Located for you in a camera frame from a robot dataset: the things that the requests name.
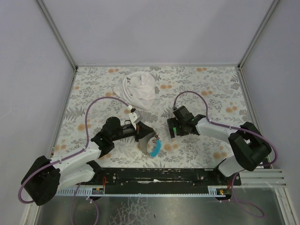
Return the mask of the blue key tag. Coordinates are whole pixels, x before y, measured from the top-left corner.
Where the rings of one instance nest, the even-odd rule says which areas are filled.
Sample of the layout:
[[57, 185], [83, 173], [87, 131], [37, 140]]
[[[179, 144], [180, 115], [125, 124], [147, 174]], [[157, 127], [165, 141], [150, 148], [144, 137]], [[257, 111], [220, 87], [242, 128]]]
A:
[[161, 150], [161, 146], [162, 146], [161, 141], [159, 139], [157, 139], [156, 146], [155, 146], [154, 150], [150, 153], [150, 156], [153, 158], [156, 157]]

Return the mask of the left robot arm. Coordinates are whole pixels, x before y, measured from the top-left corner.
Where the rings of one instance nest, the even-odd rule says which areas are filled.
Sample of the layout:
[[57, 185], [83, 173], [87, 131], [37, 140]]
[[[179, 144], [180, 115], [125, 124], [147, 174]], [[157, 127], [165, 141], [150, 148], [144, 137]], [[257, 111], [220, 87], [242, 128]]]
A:
[[114, 141], [133, 137], [140, 150], [148, 154], [148, 143], [156, 136], [153, 128], [139, 120], [122, 125], [119, 118], [110, 117], [84, 149], [54, 159], [38, 157], [21, 181], [19, 200], [25, 202], [22, 191], [26, 190], [32, 202], [41, 206], [61, 189], [91, 181], [101, 169], [95, 165], [96, 159], [113, 150]]

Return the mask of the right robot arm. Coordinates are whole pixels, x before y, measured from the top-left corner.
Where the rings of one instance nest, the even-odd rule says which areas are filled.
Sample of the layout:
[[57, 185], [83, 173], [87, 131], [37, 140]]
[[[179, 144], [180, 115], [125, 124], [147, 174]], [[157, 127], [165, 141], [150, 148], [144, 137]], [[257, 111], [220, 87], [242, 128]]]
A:
[[174, 108], [174, 117], [167, 119], [171, 138], [186, 135], [203, 135], [229, 144], [233, 156], [223, 160], [217, 169], [226, 177], [243, 170], [253, 171], [270, 153], [270, 145], [251, 122], [235, 129], [218, 126], [206, 116], [194, 116], [185, 106]]

